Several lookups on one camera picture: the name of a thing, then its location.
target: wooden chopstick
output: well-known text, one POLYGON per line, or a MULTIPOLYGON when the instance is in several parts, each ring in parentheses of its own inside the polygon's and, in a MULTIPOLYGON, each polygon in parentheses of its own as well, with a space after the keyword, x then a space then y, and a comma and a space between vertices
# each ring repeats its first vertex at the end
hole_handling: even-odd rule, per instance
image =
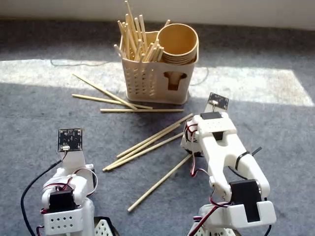
POLYGON ((117 21, 117 23, 118 23, 118 26, 119 26, 120 34, 122 35, 122 38, 123 38, 123 46, 125 47, 125 46, 126 46, 126 33, 125 33, 125 29, 124 29, 124 26, 123 26, 123 24, 121 23, 121 21, 117 21))
MULTIPOLYGON (((97 102, 107 102, 107 103, 112 103, 112 104, 118 104, 118 105, 124 105, 123 103, 116 101, 116 100, 110 100, 110 99, 105 99, 105 98, 101 98, 101 97, 93 97, 93 96, 86 96, 86 95, 80 95, 80 94, 72 94, 72 97, 76 97, 76 98, 81 98, 81 99, 86 99, 86 100, 91 100, 91 101, 97 101, 97 102)), ((143 108, 143 109, 153 109, 153 107, 147 107, 147 106, 142 106, 139 104, 133 104, 131 103, 131 105, 138 107, 138 108, 143 108)))
POLYGON ((134 204, 128 208, 128 212, 131 212, 136 206, 138 206, 150 193, 152 193, 157 187, 159 187, 164 181, 166 181, 177 169, 179 169, 185 162, 191 157, 191 154, 187 155, 180 163, 178 163, 170 172, 168 172, 162 179, 160 179, 155 185, 153 185, 145 194, 143 194, 134 204))
POLYGON ((147 49, 147 52, 143 58, 143 61, 148 61, 148 58, 150 57, 152 50, 153 50, 153 45, 154 45, 154 43, 150 43, 149 48, 147 49))
POLYGON ((136 48, 136 45, 134 43, 134 40, 133 40, 133 37, 132 37, 132 34, 131 34, 130 25, 128 23, 126 23, 126 30, 127 30, 127 34, 128 34, 129 40, 130 40, 131 49, 133 50, 133 53, 135 55, 136 51, 137 51, 137 48, 136 48))
POLYGON ((122 52, 122 50, 120 50, 120 48, 118 47, 117 44, 114 44, 114 48, 116 50, 116 52, 119 54, 120 57, 125 58, 125 53, 122 52))
POLYGON ((120 102, 123 103, 124 105, 126 105, 126 106, 128 106, 128 107, 130 107, 130 108, 132 108, 132 109, 135 109, 135 110, 138 109, 138 108, 136 108, 135 106, 133 106, 132 104, 130 104, 130 103, 128 103, 128 102, 122 100, 120 97, 118 97, 118 96, 112 94, 111 92, 109 92, 109 91, 107 91, 107 90, 104 90, 103 88, 101 88, 100 86, 94 84, 93 82, 91 82, 91 81, 89 81, 89 80, 87 80, 87 79, 80 78, 79 76, 77 76, 77 75, 75 75, 75 74, 72 74, 72 75, 75 76, 75 77, 77 77, 78 79, 84 81, 84 82, 87 83, 88 85, 90 85, 90 86, 96 88, 97 90, 99 90, 99 91, 105 93, 107 96, 110 96, 110 97, 114 98, 115 100, 120 101, 120 102))
POLYGON ((157 137, 157 136, 159 136, 160 134, 164 133, 165 131, 167 131, 167 130, 170 129, 171 127, 173 127, 173 126, 175 126, 175 125, 177 125, 177 124, 180 124, 180 123, 182 123, 183 121, 186 121, 187 119, 191 118, 192 116, 193 116, 193 113, 190 113, 189 115, 187 115, 187 116, 181 118, 180 120, 174 122, 173 124, 169 125, 169 126, 166 127, 165 129, 163 129, 163 130, 159 131, 158 133, 156 133, 156 134, 154 134, 154 135, 148 137, 147 139, 145 139, 145 140, 139 142, 138 144, 136 144, 136 145, 134 145, 134 146, 128 148, 126 151, 123 151, 122 153, 118 154, 118 155, 117 155, 117 158, 120 158, 120 157, 126 155, 127 153, 129 153, 129 152, 135 150, 136 148, 138 148, 138 147, 144 145, 145 143, 147 143, 147 142, 150 141, 151 139, 154 139, 155 137, 157 137))
POLYGON ((142 34, 141 34, 141 28, 140 28, 140 25, 139 25, 139 21, 138 21, 138 18, 137 17, 135 17, 134 18, 134 22, 135 22, 135 24, 136 24, 136 29, 137 29, 137 33, 138 33, 138 38, 139 39, 141 39, 142 41, 141 41, 141 50, 142 50, 142 52, 143 53, 145 53, 145 48, 144 48, 144 44, 143 44, 143 37, 142 37, 142 34))
POLYGON ((129 20, 130 20, 130 26, 131 26, 132 35, 134 37, 134 40, 137 41, 138 40, 138 36, 136 34, 136 28, 134 26, 134 21, 133 21, 133 15, 132 15, 132 12, 131 12, 131 8, 130 8, 129 2, 127 0, 125 1, 125 3, 127 5, 127 9, 128 9, 128 13, 129 13, 129 20))
POLYGON ((170 22, 171 22, 171 20, 167 20, 166 23, 165 23, 165 25, 164 25, 164 27, 165 27, 165 26, 168 26, 170 22))
POLYGON ((145 149, 145 150, 143 150, 143 151, 141 151, 141 152, 139 152, 139 153, 137 153, 137 154, 135 154, 135 155, 133 155, 133 156, 131 156, 131 157, 128 157, 127 159, 125 159, 125 160, 123 160, 123 161, 120 161, 120 162, 118 162, 117 164, 111 164, 111 165, 109 165, 108 167, 105 167, 105 168, 103 169, 103 171, 109 171, 109 170, 112 170, 112 169, 114 169, 114 168, 117 168, 117 167, 119 167, 119 166, 121 166, 121 165, 123 165, 123 164, 125 164, 125 163, 127 163, 127 162, 129 162, 129 161, 131 161, 131 160, 133 160, 133 159, 135 159, 135 158, 141 156, 141 155, 144 155, 145 153, 147 153, 147 152, 149 152, 149 151, 152 151, 152 150, 154 150, 154 149, 156 149, 156 148, 159 148, 160 146, 162 146, 162 145, 164 145, 164 144, 166 144, 166 143, 169 143, 169 142, 171 142, 171 141, 173 141, 173 140, 175 140, 175 139, 177 139, 177 138, 179 138, 179 137, 182 137, 183 134, 184 134, 183 132, 180 133, 180 134, 177 134, 177 135, 175 135, 175 136, 173 136, 173 137, 171 137, 171 138, 169 138, 169 139, 166 139, 166 140, 164 140, 164 141, 162 141, 162 142, 160 142, 160 143, 158 143, 158 144, 156 144, 156 145, 154 145, 154 146, 152 146, 152 147, 149 147, 148 149, 145 149))
POLYGON ((102 113, 109 112, 183 112, 183 109, 100 109, 102 113))
POLYGON ((140 58, 141 42, 142 42, 142 40, 141 40, 141 39, 138 39, 138 45, 137 45, 136 55, 135 55, 135 58, 134 58, 135 61, 139 61, 139 58, 140 58))
POLYGON ((152 52, 150 53, 150 56, 148 57, 148 61, 154 61, 155 54, 157 53, 157 48, 153 48, 152 52))
POLYGON ((147 147, 148 145, 154 143, 156 140, 164 137, 166 134, 172 132, 174 129, 177 129, 180 126, 180 124, 175 124, 173 125, 171 128, 167 129, 165 132, 161 133, 160 135, 156 136, 155 138, 151 139, 150 141, 148 141, 147 143, 145 143, 144 145, 136 148, 135 150, 133 150, 132 152, 128 153, 127 155, 121 157, 120 159, 114 161, 112 164, 110 164, 109 166, 115 165, 123 160, 126 160, 127 158, 135 155, 136 153, 138 153, 139 151, 141 151, 142 149, 144 149, 145 147, 147 147))
POLYGON ((164 47, 160 47, 157 61, 160 61, 162 59, 163 52, 164 52, 164 47))
POLYGON ((125 29, 126 29, 126 58, 130 59, 130 38, 129 38, 129 34, 127 33, 127 25, 128 23, 125 24, 125 29))
POLYGON ((139 21, 140 21, 140 26, 141 26, 141 33, 142 33, 144 47, 147 49, 148 48, 148 41, 147 41, 146 29, 144 27, 144 21, 143 21, 142 15, 139 15, 139 21))

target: paper cup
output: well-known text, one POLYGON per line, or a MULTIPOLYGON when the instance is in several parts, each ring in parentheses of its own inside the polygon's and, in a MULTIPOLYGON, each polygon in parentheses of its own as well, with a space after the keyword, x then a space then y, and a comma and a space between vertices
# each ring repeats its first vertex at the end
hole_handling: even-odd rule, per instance
POLYGON ((190 26, 170 24, 158 32, 157 39, 164 47, 162 58, 166 63, 185 64, 196 56, 199 40, 190 26))

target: circuit board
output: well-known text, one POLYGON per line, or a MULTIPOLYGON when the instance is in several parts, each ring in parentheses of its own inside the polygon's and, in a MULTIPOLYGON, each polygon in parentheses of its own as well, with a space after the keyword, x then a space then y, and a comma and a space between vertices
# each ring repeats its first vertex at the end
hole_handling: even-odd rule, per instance
POLYGON ((215 105, 218 108, 227 110, 228 100, 229 99, 226 97, 223 97, 221 95, 218 95, 218 94, 211 92, 209 99, 208 99, 208 103, 211 105, 215 105))
POLYGON ((58 151, 64 151, 65 146, 69 146, 68 151, 82 150, 82 128, 59 130, 58 151))

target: utensil holder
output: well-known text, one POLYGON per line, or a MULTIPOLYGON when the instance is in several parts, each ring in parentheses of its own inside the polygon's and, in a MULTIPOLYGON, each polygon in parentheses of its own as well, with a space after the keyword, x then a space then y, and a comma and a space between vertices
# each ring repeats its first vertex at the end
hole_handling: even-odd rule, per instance
MULTIPOLYGON (((146 33, 148 44, 155 41, 157 34, 158 31, 146 33)), ((139 62, 122 58, 127 98, 131 101, 184 104, 187 101, 193 69, 198 61, 198 53, 199 46, 193 63, 186 65, 139 62)))

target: gray carpet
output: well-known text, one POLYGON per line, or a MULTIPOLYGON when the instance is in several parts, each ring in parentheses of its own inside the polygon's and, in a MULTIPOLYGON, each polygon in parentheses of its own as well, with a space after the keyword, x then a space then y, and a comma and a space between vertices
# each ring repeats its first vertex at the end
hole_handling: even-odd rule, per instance
MULTIPOLYGON (((162 24, 151 24, 158 29, 162 24)), ((277 222, 270 235, 314 235, 315 32, 193 26, 200 59, 184 106, 174 114, 100 114, 118 105, 74 99, 102 96, 76 73, 125 97, 114 23, 0 22, 0 235, 28 235, 20 210, 26 185, 58 158, 59 128, 84 128, 84 154, 100 185, 95 214, 109 216, 122 236, 184 236, 211 193, 207 177, 185 164, 132 213, 127 208, 185 156, 173 141, 115 171, 115 155, 184 115, 203 112, 209 92, 229 97, 229 114, 271 185, 277 222)), ((179 133, 174 131, 168 137, 179 133)), ((200 166, 203 159, 198 159, 200 166)), ((26 197, 33 229, 42 224, 40 179, 26 197)), ((226 171, 228 180, 236 177, 226 171)), ((261 236, 267 227, 241 230, 261 236)))

